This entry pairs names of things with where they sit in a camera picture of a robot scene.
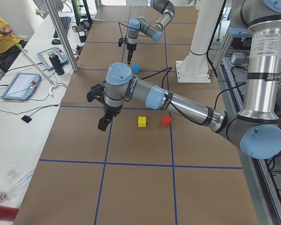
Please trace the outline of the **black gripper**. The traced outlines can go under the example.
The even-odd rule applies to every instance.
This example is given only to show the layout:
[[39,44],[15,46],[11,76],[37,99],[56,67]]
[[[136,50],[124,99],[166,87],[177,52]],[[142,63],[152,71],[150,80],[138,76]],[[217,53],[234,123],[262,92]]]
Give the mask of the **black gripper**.
[[110,106],[106,103],[103,104],[104,116],[98,122],[98,129],[101,131],[106,131],[108,125],[111,123],[111,118],[116,117],[122,109],[122,105],[120,106]]
[[130,43],[126,44],[126,48],[128,50],[128,55],[127,55],[127,64],[128,65],[131,64],[131,60],[132,60],[132,57],[133,57],[133,51],[136,50],[136,47],[137,47],[137,44],[130,44]]

